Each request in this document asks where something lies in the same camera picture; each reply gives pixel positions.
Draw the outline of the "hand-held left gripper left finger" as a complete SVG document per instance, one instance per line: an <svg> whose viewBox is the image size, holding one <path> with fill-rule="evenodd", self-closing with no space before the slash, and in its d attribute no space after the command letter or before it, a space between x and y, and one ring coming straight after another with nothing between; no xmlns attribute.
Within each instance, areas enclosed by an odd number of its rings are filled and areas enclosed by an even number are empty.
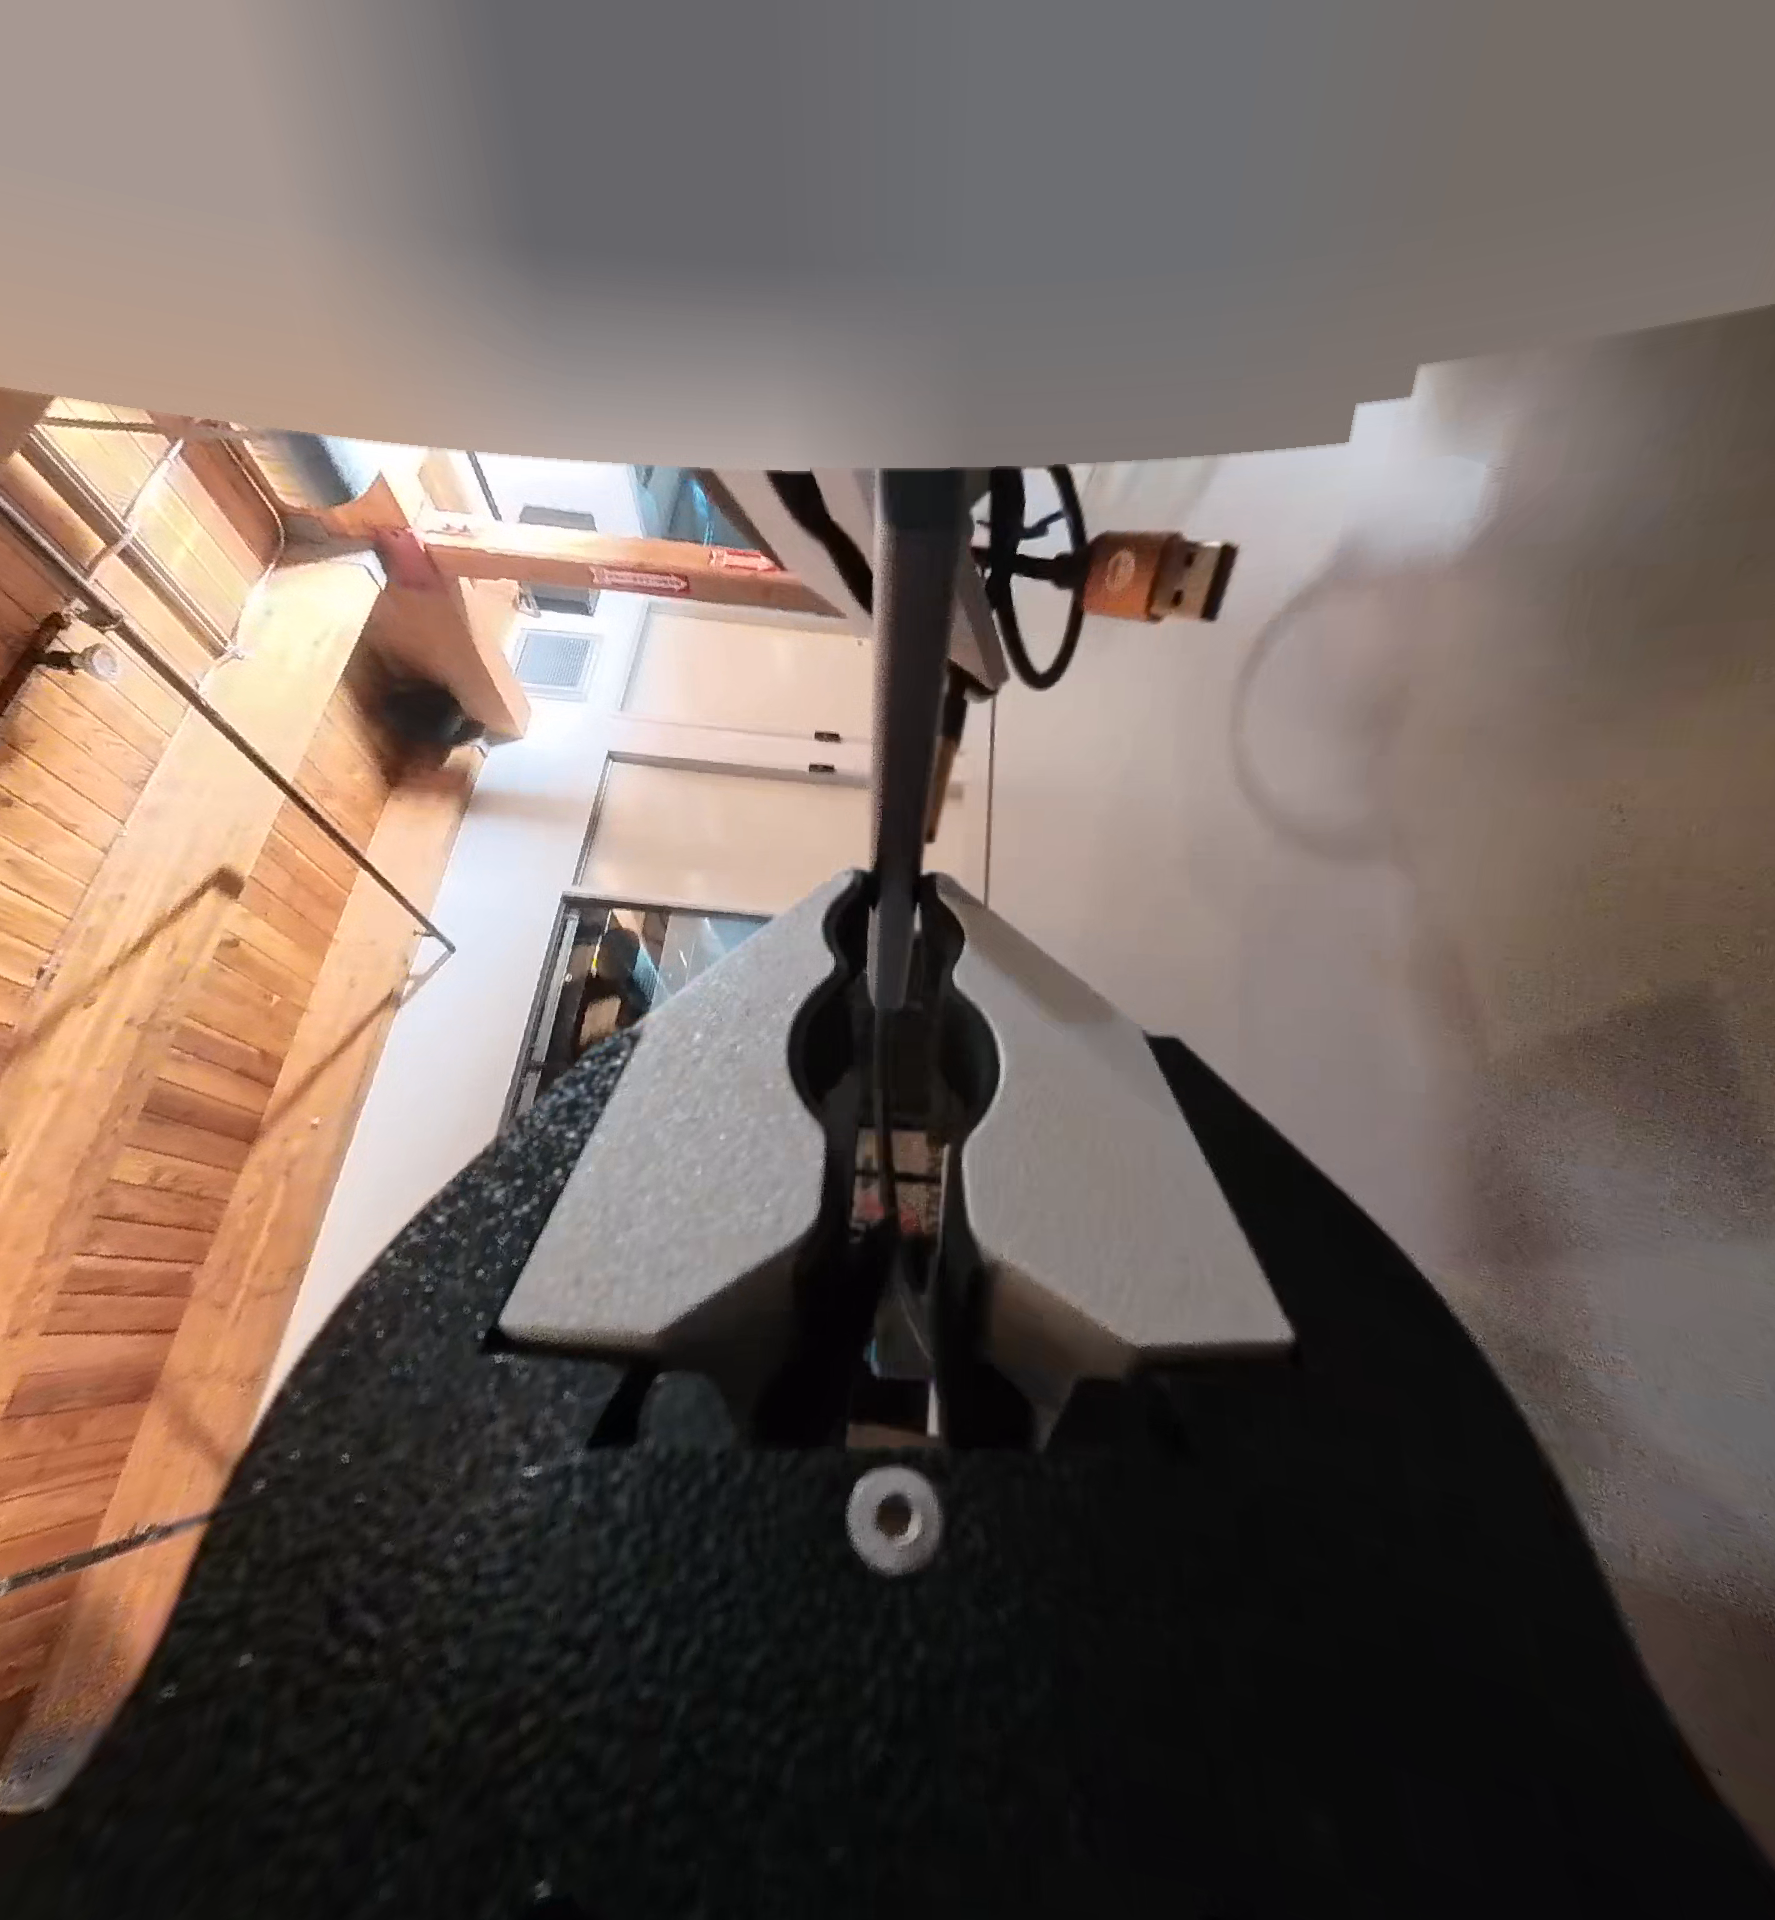
<svg viewBox="0 0 1775 1920"><path fill-rule="evenodd" d="M869 908L831 876L626 1031L503 1345L704 1378L742 1436L787 1440L849 1243Z"/></svg>

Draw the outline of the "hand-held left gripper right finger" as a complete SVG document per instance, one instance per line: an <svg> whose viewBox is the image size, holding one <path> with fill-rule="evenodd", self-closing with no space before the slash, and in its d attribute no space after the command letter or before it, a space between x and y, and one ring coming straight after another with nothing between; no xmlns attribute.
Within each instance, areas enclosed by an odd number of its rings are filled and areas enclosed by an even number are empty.
<svg viewBox="0 0 1775 1920"><path fill-rule="evenodd" d="M1135 1021L952 878L922 884L946 1116L924 1309L946 1444L1045 1444L1087 1388L1294 1339Z"/></svg>

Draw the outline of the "grey usb hub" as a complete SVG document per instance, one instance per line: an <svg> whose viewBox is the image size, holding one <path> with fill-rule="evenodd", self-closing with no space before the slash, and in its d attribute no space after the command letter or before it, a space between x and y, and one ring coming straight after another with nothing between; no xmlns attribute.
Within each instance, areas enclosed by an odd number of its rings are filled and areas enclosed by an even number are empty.
<svg viewBox="0 0 1775 1920"><path fill-rule="evenodd" d="M952 570L966 544L954 471L875 477L871 622L875 725L867 888L867 1015L857 1031L865 1120L851 1255L863 1309L845 1438L865 1452L932 1448L944 1293L948 1128L946 947L922 920L932 791L944 787L946 634Z"/></svg>

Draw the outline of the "glass partition window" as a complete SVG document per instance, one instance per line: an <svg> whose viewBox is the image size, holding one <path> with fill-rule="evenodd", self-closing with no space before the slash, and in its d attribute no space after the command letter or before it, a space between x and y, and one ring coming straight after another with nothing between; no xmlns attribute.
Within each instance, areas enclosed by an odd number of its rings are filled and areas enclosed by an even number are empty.
<svg viewBox="0 0 1775 1920"><path fill-rule="evenodd" d="M563 896L497 1128L509 1130L585 1053L678 995L765 922L761 914Z"/></svg>

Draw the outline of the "white wall cabinets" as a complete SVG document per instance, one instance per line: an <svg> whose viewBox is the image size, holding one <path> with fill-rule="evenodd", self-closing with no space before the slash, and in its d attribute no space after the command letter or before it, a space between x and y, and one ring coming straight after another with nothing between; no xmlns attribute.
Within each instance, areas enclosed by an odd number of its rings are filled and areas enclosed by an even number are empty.
<svg viewBox="0 0 1775 1920"><path fill-rule="evenodd" d="M658 604L632 648L573 886L777 914L873 840L871 644Z"/></svg>

